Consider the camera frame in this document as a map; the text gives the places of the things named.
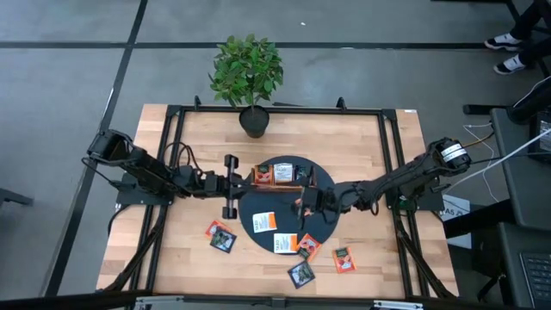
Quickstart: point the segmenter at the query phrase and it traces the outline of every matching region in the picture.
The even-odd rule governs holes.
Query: plant pot
[[[260,138],[264,135],[269,123],[268,111],[261,106],[249,106],[239,113],[239,123],[251,138]]]

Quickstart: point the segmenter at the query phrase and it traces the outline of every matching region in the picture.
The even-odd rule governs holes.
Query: potted plant
[[[239,114],[239,123],[250,137],[260,138],[268,126],[269,114],[257,103],[260,99],[269,101],[276,84],[283,85],[282,59],[276,45],[249,34],[245,40],[231,35],[218,48],[214,77],[208,75],[210,88],[216,91],[214,100],[226,100],[234,108],[248,104]]]

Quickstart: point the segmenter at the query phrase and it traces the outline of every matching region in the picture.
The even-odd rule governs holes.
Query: sneaker
[[[521,71],[522,69],[526,68],[526,65],[524,65],[522,62],[520,62],[520,59],[518,58],[518,55],[512,58],[507,59],[506,61],[502,62],[501,64],[497,64],[493,67],[493,70],[501,75],[509,75],[516,71]]]
[[[492,50],[504,48],[509,52],[515,52],[520,50],[522,43],[522,40],[515,39],[510,34],[502,34],[493,39],[486,40],[484,45]]]

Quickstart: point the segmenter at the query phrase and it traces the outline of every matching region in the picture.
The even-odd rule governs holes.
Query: wooden table
[[[146,104],[143,108],[135,144],[150,154],[157,154],[165,111],[166,105],[161,104]],[[424,152],[423,135],[416,111],[396,112],[407,162]],[[174,134],[172,129],[169,141]],[[393,167],[397,167],[390,123],[387,135]],[[227,153],[239,157],[238,173],[244,176],[254,164],[281,155],[311,159],[336,183],[373,179],[385,173],[375,116],[272,114],[266,134],[260,139],[251,139],[238,124],[237,113],[187,112],[183,142],[192,146],[203,170],[219,174],[226,173],[223,162]],[[299,263],[300,257],[266,251],[248,237],[239,219],[221,219],[223,198],[177,199],[169,208],[154,291],[158,294],[403,298],[392,215],[383,207],[385,202],[380,204],[381,211],[376,217],[356,209],[341,216],[335,232],[311,263],[315,281],[295,289],[287,270]],[[134,254],[144,210],[144,206],[131,206],[113,223],[98,288],[109,285]],[[446,288],[457,295],[442,223],[430,212],[417,212],[416,218],[424,258]],[[221,220],[238,235],[230,254],[209,245],[204,232],[213,220]],[[358,269],[338,274],[331,251],[343,246],[351,248]],[[145,286],[148,266],[149,257],[146,257],[139,288]],[[419,294],[415,264],[410,257],[409,267],[413,291]]]

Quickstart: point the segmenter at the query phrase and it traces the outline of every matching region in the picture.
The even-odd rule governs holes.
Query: white cable
[[[468,125],[463,125],[463,129],[467,130],[467,132],[470,133],[473,137],[475,137],[478,141],[482,141],[482,139],[479,138],[476,134],[474,134],[473,132],[468,130],[467,126]],[[484,141],[482,141],[482,144],[490,149],[490,151],[492,152],[492,155],[490,156],[490,158],[493,158],[493,156],[495,155],[495,152],[493,151],[493,149]],[[488,192],[490,193],[490,196],[493,198],[493,200],[495,202],[499,202],[498,198],[496,198],[496,196],[493,195],[492,189],[490,188],[490,184],[488,183],[488,180],[486,179],[486,171],[484,171],[482,173],[482,179],[484,179],[484,183],[486,184],[486,187],[488,188]]]
[[[551,78],[551,76],[545,77],[543,80],[541,80],[540,82],[536,83],[536,84],[534,85],[534,87],[532,87],[532,90],[531,90],[528,94],[524,95],[524,97],[523,97],[521,100],[517,101],[517,103],[515,103],[515,104],[513,105],[513,108],[515,108],[519,102],[521,102],[522,100],[524,100],[524,98],[526,98],[527,96],[529,96],[529,95],[532,93],[532,91],[534,91],[534,90],[536,89],[536,87],[537,87],[539,84],[541,84],[541,83],[547,81],[548,78]]]
[[[541,137],[543,137],[544,135],[548,134],[548,133],[551,133],[551,129],[548,129],[546,130],[545,132],[541,133],[540,135],[538,135],[537,137],[533,138],[532,140],[524,143],[523,145],[521,145],[519,148],[517,148],[515,151],[509,153],[509,155],[505,156],[504,158],[501,158],[500,160],[498,160],[497,162],[487,166],[486,168],[484,168],[483,170],[478,170],[476,171],[475,173],[473,173],[472,175],[470,176],[466,176],[464,178],[462,178],[459,182],[455,183],[454,185],[452,185],[451,187],[449,187],[447,191],[449,191],[450,189],[454,188],[455,186],[467,181],[468,179],[470,179],[471,177],[475,177],[475,176],[478,176],[480,173],[484,173],[484,171],[487,171],[495,166],[497,166],[498,164],[501,164],[503,163],[505,160],[509,159],[511,156],[517,154],[520,150],[522,150],[524,147],[526,146],[529,146],[530,144],[534,143],[535,141],[538,141]]]
[[[488,127],[488,126],[491,126],[492,123],[487,123],[487,124],[484,124],[484,125],[463,125],[463,128],[465,127],[469,127],[469,128],[478,128],[478,127]]]

